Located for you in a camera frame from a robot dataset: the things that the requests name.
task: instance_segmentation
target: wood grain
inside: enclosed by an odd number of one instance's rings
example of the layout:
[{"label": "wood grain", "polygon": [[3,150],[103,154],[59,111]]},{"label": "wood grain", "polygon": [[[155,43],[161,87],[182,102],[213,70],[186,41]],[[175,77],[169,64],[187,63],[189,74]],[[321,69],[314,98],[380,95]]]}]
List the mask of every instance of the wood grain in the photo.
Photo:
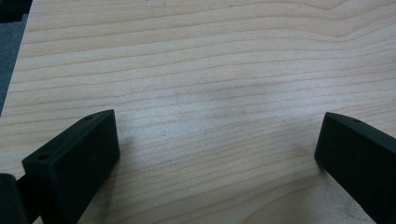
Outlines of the wood grain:
[{"label": "wood grain", "polygon": [[373,223],[313,153],[326,111],[396,136],[395,24],[395,1],[35,0],[1,172],[114,108],[81,223]]}]

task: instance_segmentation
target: textured black surface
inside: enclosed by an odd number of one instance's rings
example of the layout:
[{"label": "textured black surface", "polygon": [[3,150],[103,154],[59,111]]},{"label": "textured black surface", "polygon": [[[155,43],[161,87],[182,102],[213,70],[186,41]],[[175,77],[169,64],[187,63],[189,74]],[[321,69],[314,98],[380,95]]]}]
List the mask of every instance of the textured black surface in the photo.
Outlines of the textured black surface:
[{"label": "textured black surface", "polygon": [[353,118],[327,113],[315,159],[377,223],[395,223],[396,139]]},{"label": "textured black surface", "polygon": [[22,163],[45,223],[77,223],[120,158],[114,110],[79,120]]},{"label": "textured black surface", "polygon": [[29,175],[24,175],[18,180],[18,189],[21,195],[21,202],[24,207],[24,215],[28,223],[33,223],[40,216],[39,203],[41,201],[39,192],[35,186],[31,185],[34,180]]}]

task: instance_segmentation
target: gray floor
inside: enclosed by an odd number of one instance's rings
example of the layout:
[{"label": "gray floor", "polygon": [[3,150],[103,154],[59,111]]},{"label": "gray floor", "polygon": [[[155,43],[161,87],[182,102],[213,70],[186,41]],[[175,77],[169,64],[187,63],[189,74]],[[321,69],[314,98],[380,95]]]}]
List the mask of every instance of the gray floor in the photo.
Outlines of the gray floor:
[{"label": "gray floor", "polygon": [[28,15],[21,21],[0,23],[0,116],[14,71]]}]

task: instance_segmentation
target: wooden table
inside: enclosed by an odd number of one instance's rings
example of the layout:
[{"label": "wooden table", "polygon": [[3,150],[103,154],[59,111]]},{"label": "wooden table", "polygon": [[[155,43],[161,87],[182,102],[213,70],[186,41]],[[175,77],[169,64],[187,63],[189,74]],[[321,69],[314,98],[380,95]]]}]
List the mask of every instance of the wooden table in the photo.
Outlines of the wooden table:
[{"label": "wooden table", "polygon": [[35,0],[0,171],[114,108],[81,223],[372,223],[313,153],[326,111],[395,136],[395,87],[394,1]]}]

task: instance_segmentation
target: black rectangular object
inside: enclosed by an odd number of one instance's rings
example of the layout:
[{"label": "black rectangular object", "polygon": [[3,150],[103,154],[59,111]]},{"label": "black rectangular object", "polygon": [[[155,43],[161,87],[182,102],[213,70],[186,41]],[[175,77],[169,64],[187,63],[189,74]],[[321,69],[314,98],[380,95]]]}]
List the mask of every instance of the black rectangular object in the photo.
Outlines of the black rectangular object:
[{"label": "black rectangular object", "polygon": [[395,223],[396,139],[347,116],[327,113],[315,159],[377,223]]},{"label": "black rectangular object", "polygon": [[22,161],[45,223],[77,223],[120,158],[114,110],[79,120]]},{"label": "black rectangular object", "polygon": [[0,174],[0,222],[12,224],[28,223],[17,180],[13,175]]}]

